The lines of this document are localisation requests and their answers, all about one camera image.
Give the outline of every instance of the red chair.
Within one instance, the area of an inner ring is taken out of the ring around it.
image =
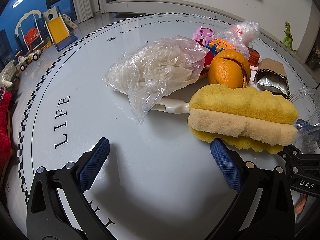
[[[38,38],[40,38],[40,33],[38,32],[37,28],[31,28],[24,36],[24,39],[28,46]]]

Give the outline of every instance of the dinosaur figurine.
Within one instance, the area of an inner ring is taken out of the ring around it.
[[[283,41],[280,41],[280,42],[281,42],[282,44],[284,44],[284,46],[286,46],[286,48],[290,46],[290,49],[291,49],[292,51],[297,51],[297,49],[294,50],[294,49],[292,48],[292,34],[291,34],[291,32],[290,32],[290,29],[291,29],[290,24],[289,24],[288,22],[285,22],[285,26],[284,26],[284,27],[286,28],[286,30],[284,31],[286,37],[283,39]]]

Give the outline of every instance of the cardboard box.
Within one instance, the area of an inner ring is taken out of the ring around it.
[[[288,79],[287,79],[287,74],[284,71],[283,64],[279,61],[273,60],[271,58],[264,58],[258,66],[256,75],[254,76],[253,82],[257,83],[258,80],[264,76],[267,76],[269,73],[276,74],[280,76],[284,82],[287,85],[287,90],[288,90],[288,96],[283,94],[283,93],[275,93],[272,92],[274,95],[282,95],[284,98],[288,99],[290,98],[290,90],[289,90],[289,84],[288,84]]]

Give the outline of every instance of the ride-on toy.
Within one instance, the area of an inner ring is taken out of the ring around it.
[[[41,55],[41,50],[37,49],[35,52],[28,53],[24,56],[21,56],[21,50],[16,54],[16,57],[18,57],[18,65],[17,69],[20,68],[21,71],[24,71],[28,66],[28,60],[33,59],[34,61],[38,60]]]

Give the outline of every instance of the clear plastic bag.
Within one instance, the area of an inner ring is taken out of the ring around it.
[[[249,43],[258,38],[259,34],[259,23],[244,21],[235,23],[228,29],[218,32],[215,37],[234,44],[236,51],[240,52],[248,60],[250,57]]]
[[[138,124],[164,96],[196,82],[209,49],[182,36],[162,38],[134,49],[117,60],[103,80],[127,94]]]

